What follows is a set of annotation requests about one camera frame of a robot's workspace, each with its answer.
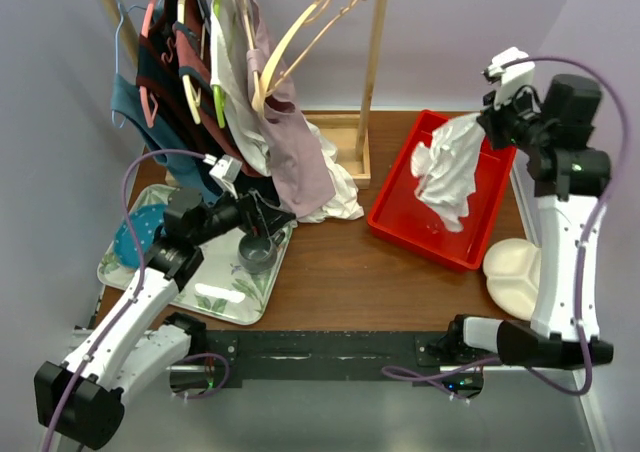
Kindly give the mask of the white tank top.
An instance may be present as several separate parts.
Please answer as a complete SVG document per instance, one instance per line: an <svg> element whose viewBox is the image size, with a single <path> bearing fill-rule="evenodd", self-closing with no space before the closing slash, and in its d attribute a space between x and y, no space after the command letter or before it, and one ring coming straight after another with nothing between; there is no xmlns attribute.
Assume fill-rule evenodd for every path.
<svg viewBox="0 0 640 452"><path fill-rule="evenodd" d="M452 233L463 230L461 220L469 216L469 197L476 192L475 173L485 139L478 116L449 119L433 130L430 145L420 141L411 153L410 172L418 180L415 198Z"/></svg>

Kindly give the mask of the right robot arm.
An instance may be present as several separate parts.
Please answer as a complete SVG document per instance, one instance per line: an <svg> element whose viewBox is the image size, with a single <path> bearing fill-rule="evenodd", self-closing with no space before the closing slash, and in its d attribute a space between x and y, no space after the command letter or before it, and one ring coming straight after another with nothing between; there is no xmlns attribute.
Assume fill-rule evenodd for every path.
<svg viewBox="0 0 640 452"><path fill-rule="evenodd" d="M559 74L545 97L522 84L504 102L487 94L479 125L494 149L513 146L529 158L542 232L538 297L530 321L458 315L433 351L459 365L496 356L526 368L587 369L612 362L595 311L599 202L611 160L588 146L602 98L587 77Z"/></svg>

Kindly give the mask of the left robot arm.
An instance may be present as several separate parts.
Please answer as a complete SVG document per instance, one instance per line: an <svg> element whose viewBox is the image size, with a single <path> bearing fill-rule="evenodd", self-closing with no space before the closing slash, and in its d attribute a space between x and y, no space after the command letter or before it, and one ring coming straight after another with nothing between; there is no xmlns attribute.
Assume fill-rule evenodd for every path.
<svg viewBox="0 0 640 452"><path fill-rule="evenodd" d="M92 450L104 447L135 394L168 366L207 357L205 327L191 318L175 316L150 344L139 344L201 266L203 244L234 229L269 241L294 219L255 190L226 192L215 204L195 189L174 191L130 287L62 362L46 361L36 372L37 416L46 428L42 450L50 450L56 434Z"/></svg>

